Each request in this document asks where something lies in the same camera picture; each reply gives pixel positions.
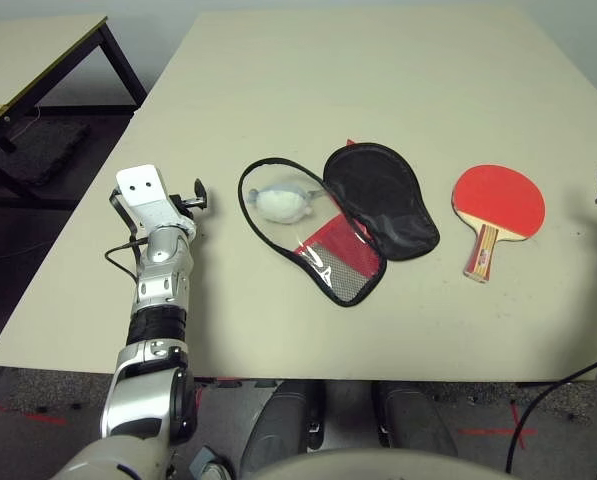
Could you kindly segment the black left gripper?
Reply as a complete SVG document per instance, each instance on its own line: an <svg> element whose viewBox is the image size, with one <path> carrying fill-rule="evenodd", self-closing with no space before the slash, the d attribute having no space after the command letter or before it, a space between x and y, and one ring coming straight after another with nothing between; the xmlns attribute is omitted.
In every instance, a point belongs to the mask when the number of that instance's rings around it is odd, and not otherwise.
<svg viewBox="0 0 597 480"><path fill-rule="evenodd" d="M208 195L200 179L196 179L194 182L194 193L198 200L197 207L205 210L208 206ZM171 195L170 200L180 215L184 217L193 216L191 212L191 209L194 207L193 200L183 200L180 195Z"/></svg>

